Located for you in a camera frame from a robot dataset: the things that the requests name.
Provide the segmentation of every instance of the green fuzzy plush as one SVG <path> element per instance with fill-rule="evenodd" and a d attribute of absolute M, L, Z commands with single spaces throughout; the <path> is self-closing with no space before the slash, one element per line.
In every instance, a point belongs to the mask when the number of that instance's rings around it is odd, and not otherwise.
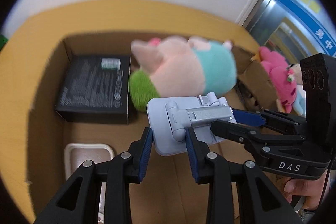
<path fill-rule="evenodd" d="M 147 111 L 147 103 L 152 98 L 160 98 L 149 76 L 143 70 L 137 70 L 129 78 L 129 93 L 134 107 L 142 112 Z"/>
<path fill-rule="evenodd" d="M 0 34 L 0 50 L 6 44 L 7 41 L 8 41 L 8 39 L 6 37 L 4 37 L 2 34 Z"/>

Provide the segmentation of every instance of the black box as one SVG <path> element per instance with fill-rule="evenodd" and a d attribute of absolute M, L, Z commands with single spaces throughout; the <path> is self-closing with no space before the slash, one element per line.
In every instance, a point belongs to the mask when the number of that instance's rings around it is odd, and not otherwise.
<path fill-rule="evenodd" d="M 128 124 L 131 56 L 73 58 L 55 110 L 68 122 Z"/>

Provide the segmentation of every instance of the cardboard box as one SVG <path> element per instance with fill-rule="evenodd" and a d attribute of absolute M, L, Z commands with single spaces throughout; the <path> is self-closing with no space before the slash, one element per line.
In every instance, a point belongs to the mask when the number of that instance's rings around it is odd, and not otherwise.
<path fill-rule="evenodd" d="M 131 55 L 75 56 L 55 110 L 68 122 L 128 124 L 130 65 Z"/>
<path fill-rule="evenodd" d="M 244 101 L 246 109 L 283 111 L 277 104 L 275 87 L 255 54 L 238 46 L 233 47 L 232 53 L 237 65 L 241 101 Z"/>
<path fill-rule="evenodd" d="M 128 126 L 64 121 L 53 106 L 71 59 L 79 54 L 129 54 L 130 42 L 136 38 L 146 41 L 151 37 L 166 36 L 158 33 L 88 33 L 66 37 L 59 43 L 41 79 L 35 108 L 29 117 L 28 168 L 31 198 L 37 214 L 64 182 L 62 155 L 68 143 L 105 143 L 118 154 L 138 140 L 148 125 L 144 113 L 139 113 L 137 120 Z M 226 98 L 232 107 L 243 107 L 233 90 L 226 94 Z M 50 146 L 57 149 L 50 153 Z M 213 145 L 211 150 L 230 161 L 243 163 L 252 159 L 241 144 L 231 141 Z M 208 186 L 194 182 L 186 153 L 162 157 L 153 149 L 143 183 L 130 185 L 130 200 L 134 223 L 201 224 L 205 223 Z M 236 196 L 235 204 L 238 216 Z"/>
<path fill-rule="evenodd" d="M 31 223 L 64 182 L 66 144 L 107 143 L 120 153 L 148 125 L 143 114 L 128 126 L 65 122 L 54 106 L 73 55 L 129 54 L 134 38 L 168 34 L 232 39 L 255 53 L 259 47 L 232 22 L 150 0 L 90 0 L 44 11 L 26 20 L 4 46 L 0 53 L 0 172 Z M 233 90 L 226 97 L 232 107 L 243 108 Z M 235 162 L 252 159 L 239 143 L 224 141 L 211 149 Z M 153 150 L 144 182 L 131 186 L 134 223 L 205 223 L 207 200 L 208 188 L 194 183 L 186 154 L 161 157 Z"/>

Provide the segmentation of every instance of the cardboard box flap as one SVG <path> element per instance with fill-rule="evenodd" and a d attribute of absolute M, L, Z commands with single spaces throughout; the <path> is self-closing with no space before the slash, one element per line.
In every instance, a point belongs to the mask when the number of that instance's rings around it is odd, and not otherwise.
<path fill-rule="evenodd" d="M 252 58 L 255 56 L 254 53 L 249 52 L 241 47 L 233 46 L 232 54 L 236 60 L 237 73 L 242 74 L 246 68 L 252 62 Z"/>
<path fill-rule="evenodd" d="M 152 32 L 96 32 L 79 33 L 65 37 L 64 43 L 71 54 L 115 54 L 127 55 L 131 52 L 133 40 L 149 41 L 153 37 L 164 39 L 171 36 L 169 33 Z"/>
<path fill-rule="evenodd" d="M 246 70 L 238 75 L 238 79 L 252 93 L 260 107 L 271 109 L 278 99 L 275 87 L 259 61 L 252 61 Z"/>

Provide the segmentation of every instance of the das logo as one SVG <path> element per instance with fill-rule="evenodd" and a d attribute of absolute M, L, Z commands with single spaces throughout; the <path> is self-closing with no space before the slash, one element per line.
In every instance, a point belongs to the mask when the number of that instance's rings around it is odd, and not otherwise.
<path fill-rule="evenodd" d="M 300 170 L 300 167 L 301 165 L 297 165 L 297 166 L 293 166 L 293 164 L 290 164 L 290 165 L 286 165 L 285 162 L 281 162 L 280 165 L 279 165 L 279 169 L 285 169 L 285 170 L 289 170 L 289 171 L 299 171 Z"/>

